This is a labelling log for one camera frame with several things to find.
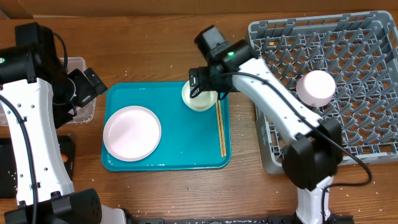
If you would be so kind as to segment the large pink plate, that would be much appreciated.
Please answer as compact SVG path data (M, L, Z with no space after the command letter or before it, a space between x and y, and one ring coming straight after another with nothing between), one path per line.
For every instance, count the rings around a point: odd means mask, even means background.
M117 110L103 129L106 150L125 162L139 161L152 154L160 143L162 127L158 117L142 106Z

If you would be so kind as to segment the orange sausage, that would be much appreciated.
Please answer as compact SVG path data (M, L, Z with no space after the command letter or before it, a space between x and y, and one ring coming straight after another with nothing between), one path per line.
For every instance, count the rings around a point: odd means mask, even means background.
M67 161L68 161L68 156L62 154L62 161L63 161L63 162L67 162Z

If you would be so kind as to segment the small pink bowl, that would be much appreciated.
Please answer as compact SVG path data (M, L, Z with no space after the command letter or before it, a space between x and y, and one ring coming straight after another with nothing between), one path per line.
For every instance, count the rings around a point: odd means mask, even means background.
M307 73L296 84L299 99L312 107L327 105L333 98L335 90L335 80L329 73L322 70Z

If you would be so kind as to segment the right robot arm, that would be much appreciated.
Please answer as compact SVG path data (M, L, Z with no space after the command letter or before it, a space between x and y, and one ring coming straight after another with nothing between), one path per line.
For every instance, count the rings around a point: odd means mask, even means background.
M343 158L339 122L325 121L299 102L245 40L231 44L215 26L209 26L194 43L207 65L190 69L190 99L213 91L223 100L228 93L240 91L253 101L285 141L282 168L298 190L295 219L325 223L331 215L327 189Z

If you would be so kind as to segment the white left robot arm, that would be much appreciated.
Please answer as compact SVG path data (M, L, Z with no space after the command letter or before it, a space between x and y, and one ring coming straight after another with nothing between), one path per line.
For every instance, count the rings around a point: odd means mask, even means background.
M56 130L107 87L88 68L67 68L59 35L36 22L15 28L16 45L1 50L1 104L17 170L18 208L6 223L132 223L124 208L100 202L94 189L75 192Z

